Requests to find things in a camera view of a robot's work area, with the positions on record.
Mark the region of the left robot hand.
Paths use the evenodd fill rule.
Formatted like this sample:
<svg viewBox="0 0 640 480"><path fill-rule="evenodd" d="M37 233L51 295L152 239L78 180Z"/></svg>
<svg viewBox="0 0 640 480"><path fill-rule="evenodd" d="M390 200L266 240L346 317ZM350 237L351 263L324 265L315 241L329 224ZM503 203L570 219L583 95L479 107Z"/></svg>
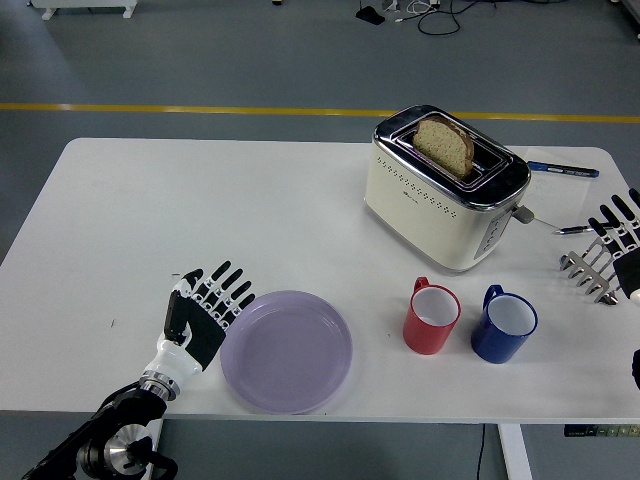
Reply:
<svg viewBox="0 0 640 480"><path fill-rule="evenodd" d="M141 382L157 382L177 395L187 379L208 368L227 330L255 299L252 282L229 260L209 274L185 274L171 291L157 353Z"/></svg>

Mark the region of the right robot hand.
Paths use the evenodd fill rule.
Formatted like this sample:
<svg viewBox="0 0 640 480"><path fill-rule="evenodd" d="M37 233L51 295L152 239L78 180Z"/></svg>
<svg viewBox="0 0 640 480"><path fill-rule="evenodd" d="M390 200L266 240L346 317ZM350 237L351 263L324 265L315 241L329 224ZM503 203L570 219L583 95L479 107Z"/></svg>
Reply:
<svg viewBox="0 0 640 480"><path fill-rule="evenodd" d="M631 188L629 201L617 194L611 196L616 211L602 204L600 212L609 223L607 229L596 218L589 218L589 226L599 237L612 259L619 289L634 304L639 305L639 216L631 204L639 206L639 192Z"/></svg>

